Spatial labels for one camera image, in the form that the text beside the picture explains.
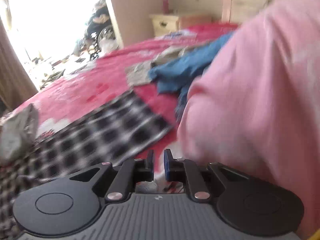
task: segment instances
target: person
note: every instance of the person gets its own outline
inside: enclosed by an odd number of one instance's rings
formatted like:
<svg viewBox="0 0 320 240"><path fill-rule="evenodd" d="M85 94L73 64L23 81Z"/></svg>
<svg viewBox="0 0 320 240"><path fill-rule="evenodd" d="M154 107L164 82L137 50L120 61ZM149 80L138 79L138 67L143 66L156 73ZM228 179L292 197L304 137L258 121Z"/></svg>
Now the person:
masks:
<svg viewBox="0 0 320 240"><path fill-rule="evenodd" d="M87 41L87 44L92 43L91 35L93 33L99 33L108 25L111 25L110 15L106 0L99 0L94 5L95 12L92 14L88 21L88 27L85 31L84 38Z"/></svg>
<svg viewBox="0 0 320 240"><path fill-rule="evenodd" d="M320 227L320 0L280 0L239 27L188 92L184 157L291 190Z"/></svg>

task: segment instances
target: plaid blanket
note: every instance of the plaid blanket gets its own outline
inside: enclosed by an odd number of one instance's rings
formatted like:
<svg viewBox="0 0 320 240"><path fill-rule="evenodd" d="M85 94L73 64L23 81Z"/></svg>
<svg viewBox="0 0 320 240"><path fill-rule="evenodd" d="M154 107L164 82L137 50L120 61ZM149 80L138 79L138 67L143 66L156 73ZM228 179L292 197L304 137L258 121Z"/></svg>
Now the plaid blanket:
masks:
<svg viewBox="0 0 320 240"><path fill-rule="evenodd" d="M119 165L170 129L128 91L36 144L24 158L0 170L0 237L19 233L12 214L19 193L100 162Z"/></svg>

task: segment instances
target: clutter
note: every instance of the clutter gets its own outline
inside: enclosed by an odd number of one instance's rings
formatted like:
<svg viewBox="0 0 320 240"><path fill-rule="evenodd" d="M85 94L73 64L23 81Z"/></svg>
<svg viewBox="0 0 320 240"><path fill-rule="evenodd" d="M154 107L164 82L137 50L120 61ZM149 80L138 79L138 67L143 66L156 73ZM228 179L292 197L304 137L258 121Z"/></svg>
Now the clutter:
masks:
<svg viewBox="0 0 320 240"><path fill-rule="evenodd" d="M52 67L55 67L56 65L60 64L61 62L62 62L62 60L59 59L59 60L51 63L51 65L52 65Z"/></svg>
<svg viewBox="0 0 320 240"><path fill-rule="evenodd" d="M33 104L7 119L0 134L0 164L6 166L32 146L38 130L38 110Z"/></svg>
<svg viewBox="0 0 320 240"><path fill-rule="evenodd" d="M94 8L95 12L87 23L84 37L76 41L76 46L73 51L74 55L80 56L82 51L87 50L90 54L90 60L95 60L118 48L116 42L103 41L101 43L104 37L107 40L116 39L106 0L100 0L95 4Z"/></svg>
<svg viewBox="0 0 320 240"><path fill-rule="evenodd" d="M80 57L80 58L78 58L75 62L76 62L76 63L81 63L81 62L83 62L84 60L85 60L85 58L81 58L81 57Z"/></svg>
<svg viewBox="0 0 320 240"><path fill-rule="evenodd" d="M47 85L49 82L55 81L55 80L57 80L58 78L62 77L64 71L65 71L65 69L62 70L62 71L58 71L58 72L56 72L56 73L53 73L52 75L50 75L50 76L48 77L47 80L45 80L45 81L43 80L43 85L40 86L40 90L43 89L43 88L45 88L46 85Z"/></svg>

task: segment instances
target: drawer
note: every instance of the drawer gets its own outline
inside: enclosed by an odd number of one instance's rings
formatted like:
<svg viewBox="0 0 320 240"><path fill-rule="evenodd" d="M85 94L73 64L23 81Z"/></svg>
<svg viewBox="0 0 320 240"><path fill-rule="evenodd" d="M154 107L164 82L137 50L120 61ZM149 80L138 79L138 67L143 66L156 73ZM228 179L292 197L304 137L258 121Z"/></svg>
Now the drawer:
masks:
<svg viewBox="0 0 320 240"><path fill-rule="evenodd" d="M155 36L162 36L178 30L178 21L175 19L153 18L152 24Z"/></svg>

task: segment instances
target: nightstand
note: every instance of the nightstand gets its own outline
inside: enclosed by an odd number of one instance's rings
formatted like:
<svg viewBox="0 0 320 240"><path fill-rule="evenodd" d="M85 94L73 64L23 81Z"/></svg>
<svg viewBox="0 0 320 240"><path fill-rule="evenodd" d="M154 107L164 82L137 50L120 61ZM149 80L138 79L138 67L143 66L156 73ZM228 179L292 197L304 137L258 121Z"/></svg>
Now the nightstand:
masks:
<svg viewBox="0 0 320 240"><path fill-rule="evenodd" d="M205 13L150 14L149 17L152 19L155 37L212 22L212 16Z"/></svg>

